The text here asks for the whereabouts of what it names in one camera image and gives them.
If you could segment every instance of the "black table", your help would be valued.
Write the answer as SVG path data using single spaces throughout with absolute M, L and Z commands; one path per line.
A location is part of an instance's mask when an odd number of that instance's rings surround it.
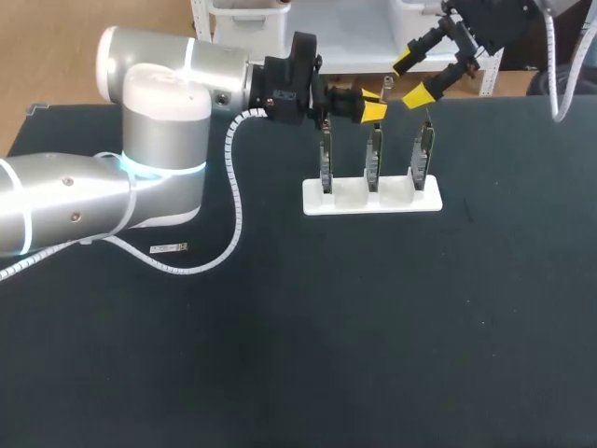
M 153 271 L 106 243 L 0 285 L 2 447 L 584 447 L 597 442 L 597 100 L 444 101 L 436 214 L 305 217 L 318 135 L 254 121 L 234 158 L 245 228 L 224 265 Z M 423 111 L 393 106 L 386 174 Z M 53 106 L 11 155 L 120 148 L 114 106 Z M 226 123 L 203 208 L 176 229 L 192 266 L 232 233 Z M 335 174 L 367 128 L 334 123 Z

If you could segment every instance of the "white cable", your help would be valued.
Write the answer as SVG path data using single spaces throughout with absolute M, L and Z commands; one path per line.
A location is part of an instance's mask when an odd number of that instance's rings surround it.
M 245 110 L 244 112 L 242 112 L 241 115 L 239 115 L 238 117 L 236 117 L 236 119 L 232 121 L 232 123 L 229 126 L 228 132 L 226 133 L 226 144 L 224 145 L 224 160 L 226 164 L 226 172 L 228 173 L 228 179 L 230 182 L 230 189 L 232 190 L 232 198 L 234 199 L 234 208 L 236 211 L 236 225 L 234 227 L 234 233 L 232 235 L 232 239 L 230 240 L 228 247 L 219 257 L 213 259 L 209 263 L 203 264 L 202 266 L 197 266 L 195 268 L 175 268 L 173 266 L 168 266 L 166 264 L 160 263 L 155 259 L 152 259 L 151 257 L 147 256 L 137 248 L 133 247 L 132 245 L 128 244 L 125 241 L 122 241 L 120 238 L 117 238 L 115 236 L 108 236 L 104 238 L 104 241 L 112 243 L 113 245 L 116 245 L 121 249 L 129 252 L 131 255 L 141 260 L 143 263 L 148 264 L 152 268 L 175 275 L 193 275 L 196 273 L 204 273 L 206 271 L 209 271 L 210 269 L 213 269 L 215 266 L 221 264 L 234 251 L 236 245 L 239 243 L 239 240 L 241 239 L 241 233 L 243 231 L 243 203 L 241 201 L 241 193 L 239 192 L 239 186 L 236 182 L 236 175 L 234 174 L 234 166 L 232 165 L 232 142 L 234 141 L 234 134 L 236 134 L 236 130 L 245 120 L 266 118 L 267 116 L 268 115 L 266 114 L 264 109 Z M 96 157 L 104 157 L 106 155 L 113 154 L 101 153 L 98 154 Z M 130 199 L 128 211 L 125 214 L 125 217 L 129 214 L 129 211 L 131 209 L 131 203 L 134 204 L 135 200 L 136 198 Z M 43 249 L 33 254 L 32 256 L 27 257 L 26 259 L 22 259 L 21 261 L 13 264 L 12 266 L 9 266 L 0 271 L 0 282 L 76 243 L 78 243 L 78 241 L 47 247 L 46 249 Z
M 27 268 L 32 267 L 34 264 L 37 264 L 42 259 L 46 259 L 51 255 L 60 252 L 61 250 L 65 249 L 69 245 L 73 245 L 75 242 L 70 243 L 62 243 L 61 245 L 53 245 L 52 247 L 47 247 L 39 252 L 36 252 L 30 257 L 26 259 L 22 259 L 21 261 L 13 264 L 12 266 L 8 266 L 6 269 L 0 271 L 0 282 L 6 280 L 7 278 L 12 277 L 15 273 L 19 273 L 20 271 L 24 271 Z
M 108 243 L 112 243 L 120 247 L 123 250 L 126 250 L 135 258 L 141 260 L 143 263 L 148 264 L 152 268 L 155 268 L 159 271 L 165 273 L 171 273 L 174 275 L 194 275 L 196 273 L 204 273 L 213 269 L 215 266 L 221 264 L 225 259 L 227 259 L 230 254 L 236 248 L 236 245 L 239 243 L 241 239 L 241 233 L 243 231 L 243 203 L 241 201 L 241 193 L 239 192 L 239 186 L 236 182 L 236 175 L 234 174 L 234 166 L 232 164 L 232 142 L 234 141 L 234 134 L 238 127 L 247 119 L 259 119 L 259 118 L 266 118 L 268 115 L 266 114 L 264 109 L 249 109 L 242 112 L 236 119 L 232 121 L 229 126 L 228 132 L 226 133 L 226 144 L 224 145 L 224 160 L 226 163 L 226 172 L 228 173 L 228 179 L 230 182 L 230 189 L 232 190 L 232 198 L 234 199 L 234 209 L 236 211 L 236 224 L 234 227 L 234 233 L 232 234 L 232 239 L 228 244 L 228 247 L 222 252 L 222 254 L 213 259 L 209 263 L 203 264 L 202 266 L 197 266 L 195 268 L 175 268 L 174 266 L 168 266 L 167 264 L 160 263 L 156 259 L 152 259 L 151 257 L 147 256 L 140 250 L 136 249 L 132 245 L 128 244 L 125 241 L 122 241 L 120 238 L 116 236 L 109 236 L 104 239 Z
M 543 13 L 545 19 L 545 27 L 548 35 L 548 80 L 549 80 L 549 102 L 551 104 L 551 116 L 556 122 L 560 122 L 568 113 L 570 104 L 575 94 L 578 76 L 582 69 L 582 64 L 585 61 L 585 56 L 589 51 L 590 43 L 595 34 L 597 34 L 597 17 L 590 23 L 589 28 L 580 41 L 580 45 L 576 50 L 575 58 L 570 68 L 568 75 L 568 82 L 566 84 L 566 92 L 563 95 L 562 107 L 558 106 L 558 84 L 556 78 L 556 33 L 553 25 L 553 18 L 547 13 Z

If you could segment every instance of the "white holder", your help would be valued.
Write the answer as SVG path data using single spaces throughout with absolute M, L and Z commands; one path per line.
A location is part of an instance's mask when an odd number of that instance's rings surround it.
M 381 176 L 379 192 L 370 193 L 365 177 L 334 177 L 333 193 L 324 194 L 321 179 L 302 183 L 305 215 L 361 215 L 371 213 L 437 212 L 443 203 L 437 180 L 428 175 L 425 190 L 414 188 L 407 175 Z

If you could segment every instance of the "white bin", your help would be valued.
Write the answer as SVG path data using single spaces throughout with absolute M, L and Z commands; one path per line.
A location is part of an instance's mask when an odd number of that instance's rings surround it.
M 390 14 L 396 45 L 405 49 L 412 39 L 418 39 L 431 28 L 437 28 L 441 12 L 440 0 L 389 0 Z M 454 21 L 460 17 L 453 15 Z M 448 37 L 435 46 L 429 54 L 454 54 L 458 48 Z
M 288 56 L 285 47 L 290 3 L 277 0 L 210 0 L 215 16 L 214 42 L 246 49 L 251 61 L 261 63 L 266 56 Z

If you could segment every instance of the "wooden floor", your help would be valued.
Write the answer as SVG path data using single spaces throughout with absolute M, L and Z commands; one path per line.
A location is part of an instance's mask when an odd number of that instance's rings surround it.
M 0 7 L 0 157 L 31 103 L 100 103 L 95 86 L 95 50 L 110 25 L 193 35 L 188 0 L 5 0 Z M 408 91 L 419 75 L 401 79 Z M 530 75 L 500 76 L 496 94 L 524 94 Z M 374 91 L 379 77 L 357 83 Z M 476 96 L 479 81 L 466 80 L 449 96 Z

